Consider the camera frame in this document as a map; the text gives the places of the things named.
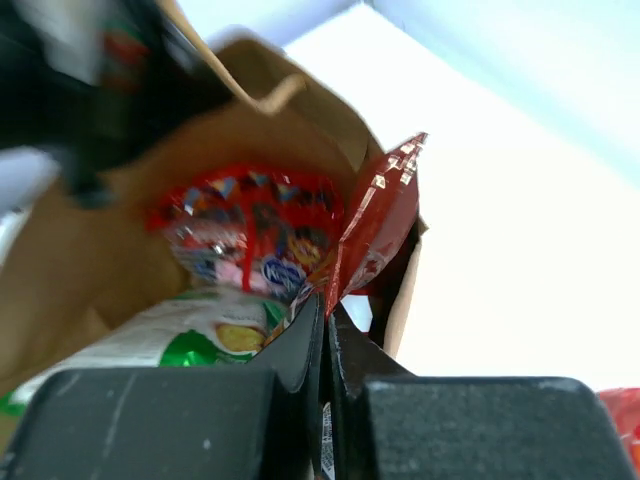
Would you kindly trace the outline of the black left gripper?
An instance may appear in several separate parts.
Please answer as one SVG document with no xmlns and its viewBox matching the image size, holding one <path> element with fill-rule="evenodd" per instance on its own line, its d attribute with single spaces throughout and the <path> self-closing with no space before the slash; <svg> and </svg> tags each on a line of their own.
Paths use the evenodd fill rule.
<svg viewBox="0 0 640 480">
<path fill-rule="evenodd" d="M 111 199 L 103 171 L 229 99 L 156 1 L 1 5 L 1 147 L 47 154 L 85 208 Z"/>
</svg>

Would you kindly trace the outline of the brown paper bag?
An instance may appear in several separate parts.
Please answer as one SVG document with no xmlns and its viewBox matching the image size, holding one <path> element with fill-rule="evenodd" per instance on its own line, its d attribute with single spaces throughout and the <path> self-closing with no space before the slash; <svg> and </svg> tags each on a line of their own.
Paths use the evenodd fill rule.
<svg viewBox="0 0 640 480">
<path fill-rule="evenodd" d="M 240 165 L 324 175 L 344 202 L 340 237 L 362 165 L 391 151 L 341 98 L 261 40 L 244 36 L 213 51 L 176 2 L 156 2 L 230 99 L 133 162 L 103 171 L 111 194 L 106 205 L 79 205 L 62 176 L 38 195 L 1 257 L 1 399 L 158 303 L 201 288 L 246 292 L 200 282 L 176 260 L 164 235 L 148 229 L 149 210 L 169 190 Z M 291 301 L 246 293 L 287 305 L 287 328 L 309 297 L 321 295 L 325 309 L 339 237 Z M 407 317 L 419 247 L 420 239 L 405 272 L 411 296 L 394 303 L 402 311 L 390 317 L 386 351 Z"/>
</svg>

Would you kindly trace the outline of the red snack bag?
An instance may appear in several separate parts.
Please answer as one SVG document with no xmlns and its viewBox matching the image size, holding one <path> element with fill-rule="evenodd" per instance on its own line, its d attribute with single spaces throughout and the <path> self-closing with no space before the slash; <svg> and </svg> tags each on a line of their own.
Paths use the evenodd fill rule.
<svg viewBox="0 0 640 480">
<path fill-rule="evenodd" d="M 600 392 L 599 396 L 615 423 L 621 443 L 629 453 L 636 473 L 639 473 L 640 389 L 610 389 Z"/>
</svg>

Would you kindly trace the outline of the green Chuba cassava bag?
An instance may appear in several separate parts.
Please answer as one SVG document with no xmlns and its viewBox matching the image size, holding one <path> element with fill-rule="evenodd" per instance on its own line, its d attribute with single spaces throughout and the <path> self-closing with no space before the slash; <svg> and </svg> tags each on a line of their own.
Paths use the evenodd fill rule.
<svg viewBox="0 0 640 480">
<path fill-rule="evenodd" d="M 142 311 L 1 399 L 20 416 L 50 376 L 68 369 L 245 364 L 291 323 L 279 301 L 222 287 L 184 292 Z"/>
</svg>

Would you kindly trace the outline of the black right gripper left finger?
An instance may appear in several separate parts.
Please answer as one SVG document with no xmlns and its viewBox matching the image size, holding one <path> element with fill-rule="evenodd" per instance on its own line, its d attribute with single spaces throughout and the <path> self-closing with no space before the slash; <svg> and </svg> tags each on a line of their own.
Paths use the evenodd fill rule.
<svg viewBox="0 0 640 480">
<path fill-rule="evenodd" d="M 37 391 L 5 479 L 310 479 L 320 468 L 324 300 L 246 364 L 75 369 Z"/>
</svg>

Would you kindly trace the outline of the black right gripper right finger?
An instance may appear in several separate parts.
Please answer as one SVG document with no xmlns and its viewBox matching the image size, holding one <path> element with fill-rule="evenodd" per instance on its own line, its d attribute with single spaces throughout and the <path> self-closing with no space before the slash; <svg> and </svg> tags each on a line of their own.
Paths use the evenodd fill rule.
<svg viewBox="0 0 640 480">
<path fill-rule="evenodd" d="M 339 479 L 632 479 L 602 402 L 563 377 L 422 377 L 343 309 L 327 324 Z"/>
</svg>

